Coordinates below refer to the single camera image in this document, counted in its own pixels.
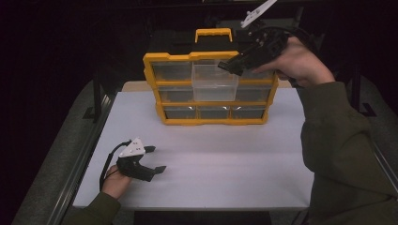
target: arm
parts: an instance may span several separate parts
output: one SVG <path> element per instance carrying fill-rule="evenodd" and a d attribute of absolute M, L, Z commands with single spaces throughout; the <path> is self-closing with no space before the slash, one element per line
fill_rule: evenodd
<path fill-rule="evenodd" d="M 304 163 L 314 172 L 310 224 L 396 224 L 397 193 L 374 155 L 370 126 L 348 103 L 344 85 L 292 37 L 282 55 L 255 71 L 295 78 L 305 123 Z"/>
<path fill-rule="evenodd" d="M 121 174 L 117 166 L 112 166 L 107 172 L 107 178 L 102 191 L 86 208 L 69 217 L 66 225 L 109 225 L 120 209 L 117 201 L 127 190 L 131 178 Z"/>

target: yellow handle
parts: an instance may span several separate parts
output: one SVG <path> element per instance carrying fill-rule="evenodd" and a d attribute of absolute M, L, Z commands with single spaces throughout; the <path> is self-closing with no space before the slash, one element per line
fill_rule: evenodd
<path fill-rule="evenodd" d="M 232 42 L 232 33 L 229 28 L 212 28 L 212 29 L 197 29 L 195 36 L 195 43 L 198 42 L 199 36 L 229 36 L 229 41 Z"/>

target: table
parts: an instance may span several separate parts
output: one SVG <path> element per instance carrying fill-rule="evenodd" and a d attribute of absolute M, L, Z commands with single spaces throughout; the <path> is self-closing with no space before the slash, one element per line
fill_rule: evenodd
<path fill-rule="evenodd" d="M 74 200 L 85 207 L 99 190 L 102 167 L 120 143 L 155 145 L 141 163 L 166 165 L 151 182 L 133 180 L 120 199 L 132 210 L 275 210 L 309 206 L 313 174 L 304 166 L 304 121 L 297 91 L 278 88 L 265 125 L 166 126 L 150 91 L 120 92 Z M 115 164 L 120 149 L 115 153 Z"/>

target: dark green sleeve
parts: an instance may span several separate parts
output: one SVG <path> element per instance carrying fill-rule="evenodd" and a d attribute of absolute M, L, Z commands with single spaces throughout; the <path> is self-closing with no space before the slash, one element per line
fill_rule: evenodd
<path fill-rule="evenodd" d="M 120 209 L 120 203 L 113 197 L 100 192 L 86 208 L 69 217 L 65 225 L 109 225 Z"/>
<path fill-rule="evenodd" d="M 304 163 L 314 172 L 310 224 L 398 224 L 397 193 L 374 155 L 367 119 L 348 103 L 344 84 L 301 93 Z"/>

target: yellow organizer box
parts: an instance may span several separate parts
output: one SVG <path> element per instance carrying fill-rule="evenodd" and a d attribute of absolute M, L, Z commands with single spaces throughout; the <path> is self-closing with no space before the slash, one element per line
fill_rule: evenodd
<path fill-rule="evenodd" d="M 161 121 L 183 126 L 266 123 L 278 87 L 273 71 L 246 70 L 239 77 L 218 68 L 248 43 L 234 42 L 229 28 L 155 33 L 144 73 Z"/>

